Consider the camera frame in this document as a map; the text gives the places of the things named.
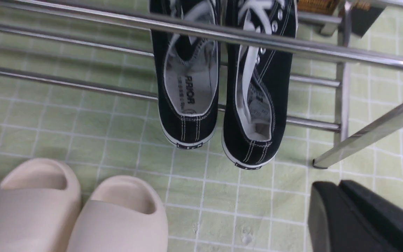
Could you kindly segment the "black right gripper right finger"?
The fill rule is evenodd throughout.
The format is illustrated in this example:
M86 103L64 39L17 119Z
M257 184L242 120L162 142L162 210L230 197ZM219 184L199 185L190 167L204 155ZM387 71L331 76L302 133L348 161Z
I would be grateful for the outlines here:
M403 252L403 209L352 180L342 180L339 188L355 204L376 234Z

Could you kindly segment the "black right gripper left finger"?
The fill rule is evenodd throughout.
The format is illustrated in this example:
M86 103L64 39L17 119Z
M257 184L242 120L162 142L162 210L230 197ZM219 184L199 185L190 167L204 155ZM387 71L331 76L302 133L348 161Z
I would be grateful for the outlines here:
M332 182L312 184L307 220L314 252L396 252Z

